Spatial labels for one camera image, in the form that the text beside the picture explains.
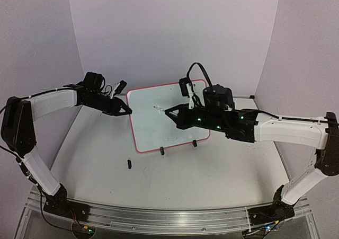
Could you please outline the whiteboard marker white blue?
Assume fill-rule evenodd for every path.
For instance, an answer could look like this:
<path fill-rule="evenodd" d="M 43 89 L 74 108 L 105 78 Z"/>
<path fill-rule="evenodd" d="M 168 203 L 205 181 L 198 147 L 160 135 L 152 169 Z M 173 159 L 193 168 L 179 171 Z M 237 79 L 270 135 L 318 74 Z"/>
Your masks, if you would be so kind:
<path fill-rule="evenodd" d="M 160 111 L 160 112 L 166 113 L 166 109 L 161 108 L 161 107 L 159 107 L 159 106 L 153 106 L 153 108 L 156 109 L 156 110 L 158 110 L 158 111 Z M 173 111 L 169 111 L 168 114 L 173 115 L 173 116 L 177 116 L 177 113 L 175 113 L 175 112 L 173 112 Z"/>

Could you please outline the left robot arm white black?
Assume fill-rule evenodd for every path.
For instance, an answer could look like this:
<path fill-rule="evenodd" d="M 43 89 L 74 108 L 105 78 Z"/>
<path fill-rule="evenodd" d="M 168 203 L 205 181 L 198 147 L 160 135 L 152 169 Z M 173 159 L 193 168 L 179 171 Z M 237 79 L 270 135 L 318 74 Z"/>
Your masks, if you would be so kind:
<path fill-rule="evenodd" d="M 1 138 L 7 145 L 4 150 L 15 156 L 25 177 L 45 196 L 43 211 L 74 222 L 84 222 L 90 207 L 68 200 L 66 188 L 53 176 L 39 154 L 34 123 L 53 112 L 78 106 L 89 107 L 108 116 L 130 115 L 132 110 L 117 97 L 126 86 L 127 82 L 121 80 L 106 91 L 103 75 L 88 72 L 77 84 L 22 98 L 12 96 L 1 109 L 4 115 Z"/>

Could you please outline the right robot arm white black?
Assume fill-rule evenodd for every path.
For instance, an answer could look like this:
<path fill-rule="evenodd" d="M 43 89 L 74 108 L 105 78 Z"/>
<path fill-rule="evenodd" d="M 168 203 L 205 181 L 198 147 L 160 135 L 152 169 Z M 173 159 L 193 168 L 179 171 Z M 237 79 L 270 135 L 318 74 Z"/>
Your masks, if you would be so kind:
<path fill-rule="evenodd" d="M 338 175 L 338 122 L 336 115 L 324 117 L 286 117 L 255 109 L 191 108 L 180 104 L 165 110 L 178 129 L 192 127 L 225 133 L 226 138 L 247 143 L 274 141 L 310 146 L 315 160 L 287 184 L 280 186 L 269 205 L 249 209 L 252 225 L 281 222 L 295 215 L 298 200 L 316 184 Z"/>

